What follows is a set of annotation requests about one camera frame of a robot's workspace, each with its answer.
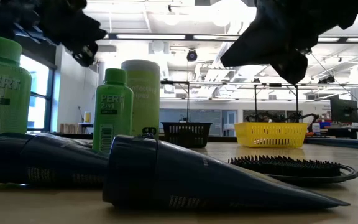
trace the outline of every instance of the plastic basket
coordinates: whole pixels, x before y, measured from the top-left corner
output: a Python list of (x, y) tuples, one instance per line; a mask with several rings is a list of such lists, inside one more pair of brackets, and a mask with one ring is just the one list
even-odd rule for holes
[(212, 123), (161, 122), (165, 140), (187, 148), (202, 148), (208, 143)]
[(237, 141), (247, 147), (302, 147), (308, 124), (253, 123), (235, 124)]

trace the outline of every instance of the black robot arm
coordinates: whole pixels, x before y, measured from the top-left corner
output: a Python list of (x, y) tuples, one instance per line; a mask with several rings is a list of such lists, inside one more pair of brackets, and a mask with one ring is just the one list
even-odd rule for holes
[(291, 84), (305, 77), (305, 54), (318, 36), (335, 26), (347, 29), (358, 15), (358, 1), (255, 0), (255, 5), (255, 20), (221, 57), (222, 64), (270, 64)]
[(106, 31), (83, 13), (85, 6), (86, 0), (0, 0), (0, 36), (62, 44), (80, 65), (89, 67), (98, 51), (96, 41)]

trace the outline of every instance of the green supplement bottle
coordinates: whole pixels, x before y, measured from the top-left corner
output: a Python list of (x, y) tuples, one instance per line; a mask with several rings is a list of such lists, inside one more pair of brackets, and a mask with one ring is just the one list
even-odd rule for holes
[(31, 74), (21, 68), (22, 47), (0, 37), (0, 133), (26, 133)]
[(104, 85), (96, 89), (93, 149), (110, 150), (117, 134), (131, 135), (134, 93), (124, 70), (106, 69)]
[(147, 60), (128, 60), (121, 68), (127, 72), (128, 86), (134, 92), (132, 135), (152, 133), (158, 139), (160, 66)]

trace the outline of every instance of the yellow basket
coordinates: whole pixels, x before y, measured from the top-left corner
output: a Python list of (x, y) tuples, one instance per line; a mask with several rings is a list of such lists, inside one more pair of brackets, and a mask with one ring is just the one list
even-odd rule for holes
[(237, 141), (247, 147), (302, 147), (308, 124), (253, 123), (235, 124)]

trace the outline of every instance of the security camera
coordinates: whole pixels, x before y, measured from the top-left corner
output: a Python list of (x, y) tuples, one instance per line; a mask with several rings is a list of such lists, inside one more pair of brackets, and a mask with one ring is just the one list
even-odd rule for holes
[(187, 61), (188, 62), (194, 62), (197, 60), (197, 53), (195, 49), (190, 49), (187, 53)]

